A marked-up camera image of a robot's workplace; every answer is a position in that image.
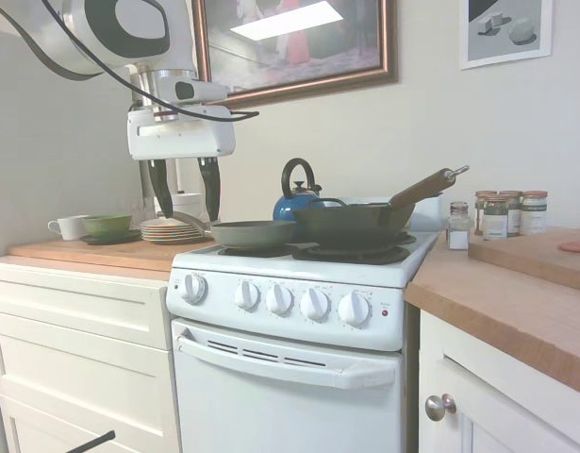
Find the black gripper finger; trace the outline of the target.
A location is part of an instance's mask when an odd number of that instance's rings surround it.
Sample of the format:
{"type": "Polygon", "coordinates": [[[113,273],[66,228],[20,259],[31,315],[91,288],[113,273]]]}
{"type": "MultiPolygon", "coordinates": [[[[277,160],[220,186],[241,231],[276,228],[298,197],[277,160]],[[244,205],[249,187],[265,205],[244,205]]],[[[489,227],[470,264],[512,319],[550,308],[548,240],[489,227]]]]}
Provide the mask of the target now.
{"type": "Polygon", "coordinates": [[[219,219],[221,199],[221,177],[216,158],[198,160],[199,170],[205,187],[205,200],[208,219],[215,222],[219,219]]]}
{"type": "Polygon", "coordinates": [[[149,160],[148,172],[161,212],[166,218],[172,218],[174,205],[168,186],[166,161],[164,159],[149,160]]]}

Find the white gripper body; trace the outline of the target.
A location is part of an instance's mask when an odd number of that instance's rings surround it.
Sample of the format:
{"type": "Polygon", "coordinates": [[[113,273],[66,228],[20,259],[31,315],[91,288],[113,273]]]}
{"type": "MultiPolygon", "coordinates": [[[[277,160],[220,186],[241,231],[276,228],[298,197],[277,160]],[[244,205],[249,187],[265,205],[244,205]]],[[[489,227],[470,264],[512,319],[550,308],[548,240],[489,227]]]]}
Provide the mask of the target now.
{"type": "Polygon", "coordinates": [[[179,115],[157,121],[149,109],[127,114],[128,148],[134,160],[219,158],[236,149],[232,123],[179,115]]]}

